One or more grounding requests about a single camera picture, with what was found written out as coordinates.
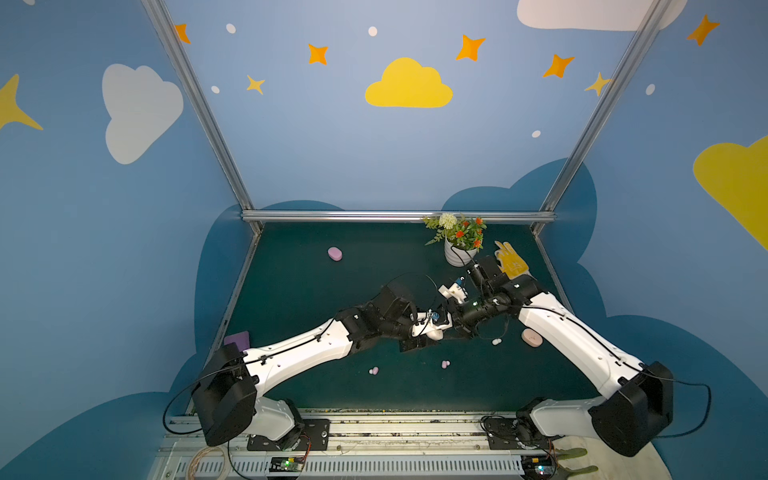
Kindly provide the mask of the pink earbud charging case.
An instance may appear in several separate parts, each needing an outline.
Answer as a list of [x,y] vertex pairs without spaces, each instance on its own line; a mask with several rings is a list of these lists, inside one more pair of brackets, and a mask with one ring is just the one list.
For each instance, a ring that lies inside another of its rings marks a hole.
[[532,348],[538,348],[544,342],[543,337],[538,332],[530,328],[526,328],[522,331],[521,339]]

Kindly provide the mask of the white earbud charging case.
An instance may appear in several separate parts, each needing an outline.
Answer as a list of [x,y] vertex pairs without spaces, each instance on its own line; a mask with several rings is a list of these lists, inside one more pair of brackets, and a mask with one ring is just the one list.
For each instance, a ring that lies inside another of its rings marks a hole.
[[433,328],[432,326],[425,330],[424,335],[434,341],[441,341],[444,338],[443,330],[439,328]]

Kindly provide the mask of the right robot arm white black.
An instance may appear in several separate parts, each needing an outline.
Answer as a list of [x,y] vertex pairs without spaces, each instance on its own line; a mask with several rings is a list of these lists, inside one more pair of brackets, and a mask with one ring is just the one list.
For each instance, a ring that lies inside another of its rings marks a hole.
[[511,278],[491,257],[470,264],[467,274],[478,297],[467,296],[462,280],[439,289],[454,327],[473,334],[486,320],[514,316],[563,354],[598,392],[592,399],[532,400],[516,413],[520,444],[588,437],[633,457],[671,424],[673,375],[663,364],[645,364],[611,344],[529,274]]

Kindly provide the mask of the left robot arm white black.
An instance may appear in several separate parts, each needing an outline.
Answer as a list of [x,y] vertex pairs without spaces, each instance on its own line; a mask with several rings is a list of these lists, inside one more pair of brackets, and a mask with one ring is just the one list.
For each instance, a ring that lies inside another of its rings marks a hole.
[[260,437],[277,449],[295,446],[305,422],[288,400],[265,396],[282,382],[320,364],[373,347],[379,339],[402,350],[429,346],[453,326],[445,308],[419,311],[390,287],[372,300],[338,312],[313,330],[260,348],[217,350],[192,388],[192,401],[210,447],[241,434]]

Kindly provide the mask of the purple earbud charging case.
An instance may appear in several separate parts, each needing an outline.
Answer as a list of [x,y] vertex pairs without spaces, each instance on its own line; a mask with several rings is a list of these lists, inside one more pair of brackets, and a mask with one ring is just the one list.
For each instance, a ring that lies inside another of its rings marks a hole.
[[341,251],[339,248],[337,248],[337,247],[330,247],[330,248],[327,250],[327,254],[328,254],[328,256],[329,256],[329,257],[330,257],[330,258],[331,258],[333,261],[336,261],[336,262],[339,262],[339,261],[341,261],[341,260],[343,259],[343,253],[342,253],[342,251]]

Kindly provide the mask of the yellow work glove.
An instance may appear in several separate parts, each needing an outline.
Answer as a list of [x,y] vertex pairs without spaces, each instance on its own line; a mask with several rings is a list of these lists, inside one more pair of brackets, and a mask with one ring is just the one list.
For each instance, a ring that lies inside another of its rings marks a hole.
[[495,241],[497,247],[494,256],[499,264],[500,270],[510,279],[530,273],[529,265],[517,253],[509,242]]

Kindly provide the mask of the white potted flower plant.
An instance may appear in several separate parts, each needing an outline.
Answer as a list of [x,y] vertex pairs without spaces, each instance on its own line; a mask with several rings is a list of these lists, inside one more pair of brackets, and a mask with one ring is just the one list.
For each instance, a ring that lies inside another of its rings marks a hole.
[[442,213],[424,217],[422,221],[427,229],[434,231],[427,245],[442,244],[446,261],[453,267],[471,264],[483,248],[487,224],[481,217]]

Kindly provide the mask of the beige cloth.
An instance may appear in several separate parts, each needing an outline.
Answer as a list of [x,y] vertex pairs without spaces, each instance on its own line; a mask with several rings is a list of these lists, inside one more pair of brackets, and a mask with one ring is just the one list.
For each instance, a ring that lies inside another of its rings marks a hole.
[[555,479],[671,479],[655,447],[649,443],[626,457],[596,438],[566,436],[553,441],[558,468]]

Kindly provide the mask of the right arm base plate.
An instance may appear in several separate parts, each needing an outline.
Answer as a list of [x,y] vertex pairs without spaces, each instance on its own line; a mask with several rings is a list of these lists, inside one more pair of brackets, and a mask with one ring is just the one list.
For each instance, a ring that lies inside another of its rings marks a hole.
[[480,427],[491,450],[550,450],[559,436],[547,437],[527,418],[487,415]]

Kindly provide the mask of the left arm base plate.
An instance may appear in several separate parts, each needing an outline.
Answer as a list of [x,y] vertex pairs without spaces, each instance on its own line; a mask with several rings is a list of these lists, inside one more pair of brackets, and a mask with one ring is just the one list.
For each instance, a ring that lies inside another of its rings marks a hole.
[[326,451],[330,439],[329,419],[308,419],[297,424],[280,440],[269,440],[265,436],[249,435],[248,451]]

